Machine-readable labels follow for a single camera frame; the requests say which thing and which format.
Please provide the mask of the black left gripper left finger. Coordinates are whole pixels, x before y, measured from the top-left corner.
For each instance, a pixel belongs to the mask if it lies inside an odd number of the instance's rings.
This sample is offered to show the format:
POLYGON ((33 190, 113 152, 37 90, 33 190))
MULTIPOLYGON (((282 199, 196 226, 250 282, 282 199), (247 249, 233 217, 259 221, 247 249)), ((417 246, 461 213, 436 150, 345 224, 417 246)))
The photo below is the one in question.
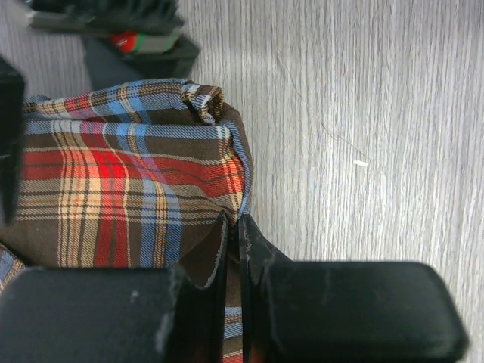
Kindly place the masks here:
POLYGON ((168 268, 28 268, 1 294, 3 362, 220 362, 228 220, 168 268))

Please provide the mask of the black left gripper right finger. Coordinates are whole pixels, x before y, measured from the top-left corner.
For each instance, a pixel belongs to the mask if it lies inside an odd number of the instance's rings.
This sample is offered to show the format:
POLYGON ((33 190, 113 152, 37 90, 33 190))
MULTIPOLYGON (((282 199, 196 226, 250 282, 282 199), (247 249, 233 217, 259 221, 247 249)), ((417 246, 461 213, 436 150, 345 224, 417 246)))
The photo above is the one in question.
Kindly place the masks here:
POLYGON ((456 362, 469 346, 445 282, 420 262, 293 261, 237 224, 246 362, 456 362))

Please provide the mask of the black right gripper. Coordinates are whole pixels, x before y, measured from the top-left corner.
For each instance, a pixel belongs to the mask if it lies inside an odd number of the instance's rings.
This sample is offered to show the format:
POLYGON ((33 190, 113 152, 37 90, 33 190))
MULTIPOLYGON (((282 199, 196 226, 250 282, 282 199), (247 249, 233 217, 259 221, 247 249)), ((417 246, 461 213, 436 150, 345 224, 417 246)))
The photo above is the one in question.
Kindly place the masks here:
POLYGON ((78 34, 94 90, 146 78, 185 78, 199 48, 177 1, 24 1, 31 29, 78 34))

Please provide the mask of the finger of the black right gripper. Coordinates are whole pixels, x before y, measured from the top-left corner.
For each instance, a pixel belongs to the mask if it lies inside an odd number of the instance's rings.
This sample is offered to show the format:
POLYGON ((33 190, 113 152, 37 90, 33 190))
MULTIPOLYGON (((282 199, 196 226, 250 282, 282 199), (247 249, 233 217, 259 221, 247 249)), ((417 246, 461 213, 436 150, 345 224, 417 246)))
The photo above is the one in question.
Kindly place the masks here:
POLYGON ((1 225, 14 219, 18 201, 25 122, 22 116, 25 82, 1 59, 1 225))

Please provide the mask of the brown red plaid shirt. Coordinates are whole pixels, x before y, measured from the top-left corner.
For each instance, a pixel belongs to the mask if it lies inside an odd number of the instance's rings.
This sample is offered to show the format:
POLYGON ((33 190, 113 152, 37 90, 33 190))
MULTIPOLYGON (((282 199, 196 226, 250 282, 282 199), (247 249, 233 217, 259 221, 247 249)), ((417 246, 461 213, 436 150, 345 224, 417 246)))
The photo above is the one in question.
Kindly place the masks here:
MULTIPOLYGON (((250 208, 253 164, 222 90, 134 81, 23 99, 16 213, 1 225, 1 294, 28 268, 168 268, 220 214, 250 208)), ((222 360, 240 362, 237 260, 226 253, 222 360)))

